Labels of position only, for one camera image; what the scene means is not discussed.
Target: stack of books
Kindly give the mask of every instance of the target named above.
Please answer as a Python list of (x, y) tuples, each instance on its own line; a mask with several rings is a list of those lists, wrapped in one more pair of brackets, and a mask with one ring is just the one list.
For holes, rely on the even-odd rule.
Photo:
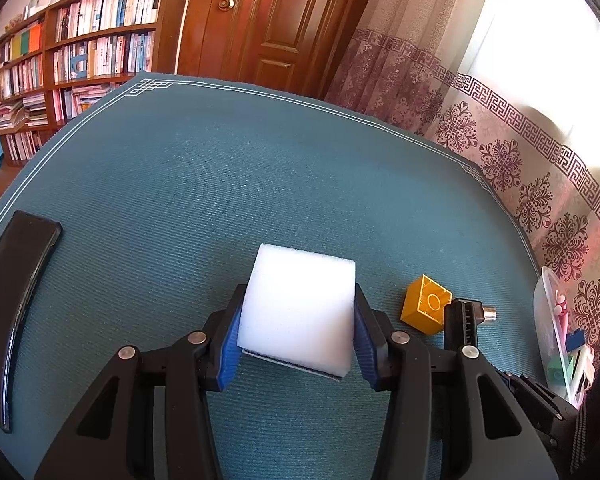
[(42, 45), (42, 23), (33, 23), (21, 30), (0, 48), (0, 67), (29, 52), (35, 52)]
[(154, 23), (159, 5), (160, 0), (82, 0), (58, 10), (56, 41), (106, 28)]
[(40, 92), (22, 99), (22, 105), (26, 110), (27, 126), (44, 126), (46, 120), (45, 95)]
[(2, 99), (36, 90), (42, 85), (42, 55), (34, 56), (0, 72), (0, 97)]
[(33, 132), (22, 132), (17, 134), (7, 134), (4, 136), (9, 148), (11, 160), (15, 162), (26, 162), (34, 156), (40, 147), (42, 141), (40, 135)]
[(0, 106), (0, 130), (19, 128), (24, 126), (26, 120), (27, 113), (22, 107), (22, 101)]
[(56, 83), (98, 75), (151, 71), (154, 31), (109, 36), (64, 46), (54, 52)]
[(80, 115), (122, 83), (76, 86), (54, 90), (56, 121), (65, 123)]

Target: table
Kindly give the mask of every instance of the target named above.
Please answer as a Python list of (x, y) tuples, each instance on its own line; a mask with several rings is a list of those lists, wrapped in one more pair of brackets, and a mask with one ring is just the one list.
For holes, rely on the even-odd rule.
[[(24, 328), (1, 449), (32, 478), (109, 357), (200, 328), (248, 280), (262, 242), (355, 260), (370, 304), (396, 327), (423, 273), (495, 305), (480, 348), (541, 378), (538, 267), (479, 175), (421, 137), (322, 102), (136, 76), (56, 134), (0, 200), (0, 233), (17, 208), (64, 226)], [(387, 402), (357, 364), (336, 383), (245, 356), (209, 397), (224, 476), (368, 479)], [(158, 478), (163, 466), (157, 457)]]

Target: yellow cube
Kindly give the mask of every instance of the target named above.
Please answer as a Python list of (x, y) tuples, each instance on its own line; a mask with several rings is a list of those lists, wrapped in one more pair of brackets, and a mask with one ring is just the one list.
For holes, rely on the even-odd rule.
[(443, 314), (451, 292), (424, 274), (407, 288), (400, 319), (427, 335), (444, 328)]

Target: blue gripper pad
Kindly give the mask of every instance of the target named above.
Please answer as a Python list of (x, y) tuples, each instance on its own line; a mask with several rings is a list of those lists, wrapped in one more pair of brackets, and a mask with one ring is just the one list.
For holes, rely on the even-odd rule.
[(379, 384), (378, 375), (378, 354), (376, 346), (373, 344), (371, 335), (366, 329), (365, 321), (360, 312), (358, 302), (353, 304), (354, 327), (353, 327), (353, 348), (356, 351), (358, 365), (365, 381), (375, 390)]
[(226, 332), (222, 349), (220, 351), (220, 371), (218, 373), (218, 387), (223, 391), (231, 381), (234, 380), (235, 371), (238, 369), (240, 354), (242, 349), (238, 347), (238, 328), (240, 327), (240, 313), (242, 306), (239, 306), (231, 320), (229, 330)]

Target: door knob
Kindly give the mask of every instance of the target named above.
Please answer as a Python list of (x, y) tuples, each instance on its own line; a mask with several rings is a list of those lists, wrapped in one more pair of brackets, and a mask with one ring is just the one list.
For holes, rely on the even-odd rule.
[(235, 5), (235, 2), (233, 0), (220, 0), (220, 2), (218, 3), (218, 8), (220, 10), (229, 10), (229, 9), (233, 9)]

